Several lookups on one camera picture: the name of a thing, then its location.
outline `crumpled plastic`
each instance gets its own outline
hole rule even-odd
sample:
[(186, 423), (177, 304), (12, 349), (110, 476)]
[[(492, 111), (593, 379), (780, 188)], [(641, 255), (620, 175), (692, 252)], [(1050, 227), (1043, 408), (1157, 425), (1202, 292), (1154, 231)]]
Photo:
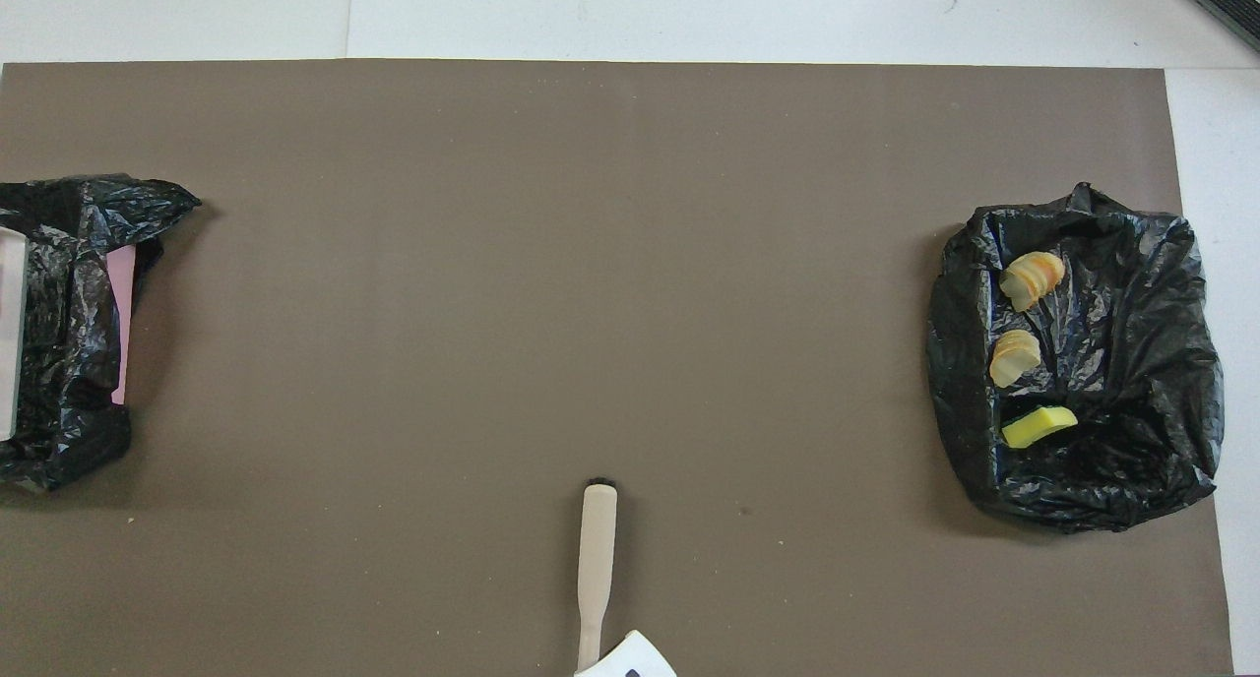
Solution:
[(121, 342), (105, 256), (136, 247), (139, 295), (163, 252), (158, 234), (199, 204), (179, 185), (127, 175), (0, 183), (0, 227), (29, 241), (18, 422), (0, 441), (0, 482), (50, 490), (127, 451), (127, 408), (110, 398)]
[[(1063, 260), (1024, 313), (998, 289), (1029, 251)], [(929, 313), (929, 385), (941, 441), (973, 503), (1062, 532), (1124, 531), (1216, 489), (1222, 373), (1203, 318), (1189, 223), (1133, 212), (1087, 183), (1043, 205), (982, 207), (945, 245)], [(1042, 366), (1004, 390), (997, 338), (1041, 340)], [(1008, 448), (1002, 426), (1038, 406), (1080, 424)]]

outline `yellow sponge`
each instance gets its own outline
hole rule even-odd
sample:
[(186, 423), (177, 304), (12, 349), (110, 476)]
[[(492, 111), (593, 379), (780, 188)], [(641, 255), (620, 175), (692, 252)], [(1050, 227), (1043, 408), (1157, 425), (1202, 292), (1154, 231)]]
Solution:
[(1032, 414), (1026, 414), (1002, 427), (1007, 445), (1013, 449), (1026, 449), (1041, 439), (1076, 426), (1076, 415), (1062, 406), (1043, 406)]

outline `pink object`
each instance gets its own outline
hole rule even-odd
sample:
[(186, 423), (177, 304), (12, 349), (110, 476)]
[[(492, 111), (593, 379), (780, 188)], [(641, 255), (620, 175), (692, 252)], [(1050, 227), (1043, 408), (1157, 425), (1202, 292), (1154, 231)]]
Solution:
[(136, 247), (122, 247), (105, 255), (105, 270), (110, 275), (110, 287), (118, 305), (118, 343), (122, 358), (118, 361), (118, 388), (110, 397), (113, 403), (122, 403), (127, 390), (127, 343), (131, 339), (131, 286), (135, 282)]

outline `brown table surface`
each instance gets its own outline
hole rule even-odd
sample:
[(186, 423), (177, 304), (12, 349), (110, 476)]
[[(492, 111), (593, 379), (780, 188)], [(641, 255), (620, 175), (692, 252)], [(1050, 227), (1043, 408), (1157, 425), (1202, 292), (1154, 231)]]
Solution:
[(135, 448), (0, 492), (0, 672), (563, 674), (581, 489), (605, 642), (683, 676), (1231, 669), (1211, 502), (984, 516), (927, 291), (985, 204), (1178, 211), (1152, 71), (10, 64), (0, 179), (207, 207), (134, 323)]

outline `handle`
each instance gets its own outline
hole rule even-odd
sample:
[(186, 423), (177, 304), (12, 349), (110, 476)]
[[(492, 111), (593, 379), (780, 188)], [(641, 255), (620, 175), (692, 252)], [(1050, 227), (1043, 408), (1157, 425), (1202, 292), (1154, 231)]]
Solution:
[(577, 553), (577, 609), (582, 632), (577, 671), (600, 661), (600, 633), (612, 590), (612, 548), (617, 527), (617, 490), (592, 480), (582, 494), (582, 536)]

